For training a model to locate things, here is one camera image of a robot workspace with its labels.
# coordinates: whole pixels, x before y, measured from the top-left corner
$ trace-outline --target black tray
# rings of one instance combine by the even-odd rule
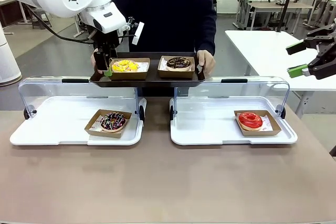
[[[177,88],[177,87],[196,87],[204,80],[204,73],[198,73],[196,68],[192,79],[167,79],[161,78],[158,73],[158,66],[162,55],[166,56],[189,56],[195,58],[195,65],[198,66],[198,58],[195,53],[185,52],[119,52],[118,58],[150,58],[150,66],[148,69],[146,80],[115,80],[112,81],[108,77],[95,72],[90,78],[90,81],[97,84],[102,88],[107,87],[134,87],[134,88],[150,88],[150,87],[164,87],[164,88]]]

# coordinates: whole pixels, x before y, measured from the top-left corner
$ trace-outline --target red icing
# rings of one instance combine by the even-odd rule
[[[262,119],[255,113],[245,112],[239,115],[238,117],[241,124],[256,129],[262,126]]]

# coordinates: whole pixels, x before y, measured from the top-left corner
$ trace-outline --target black handle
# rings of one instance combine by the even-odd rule
[[[222,79],[221,83],[247,83],[247,79]]]
[[[89,83],[89,79],[62,79],[62,83]]]

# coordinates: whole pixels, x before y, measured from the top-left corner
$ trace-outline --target clear plastic cover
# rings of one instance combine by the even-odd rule
[[[175,89],[175,115],[178,111],[179,101],[192,99],[193,102],[205,103],[222,99],[223,102],[239,101],[267,101],[273,112],[281,116],[287,97],[289,84],[279,77],[216,77],[203,82],[195,88]]]
[[[88,82],[87,77],[32,77],[19,85],[19,93],[29,114],[33,117],[39,106],[47,99],[65,97],[76,103],[77,99],[87,98],[87,106],[93,99],[108,98],[113,106],[127,105],[130,112],[139,111],[138,95],[134,88],[101,88]]]

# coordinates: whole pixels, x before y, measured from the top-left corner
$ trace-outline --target person's hand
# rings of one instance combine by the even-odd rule
[[[198,62],[203,67],[204,74],[209,76],[215,68],[216,61],[207,50],[197,51]]]
[[[91,64],[92,64],[93,68],[96,67],[96,60],[94,59],[94,58],[95,58],[95,57],[94,57],[94,53],[95,53],[95,52],[98,52],[98,48],[95,49],[95,50],[93,51],[93,54],[91,55]]]

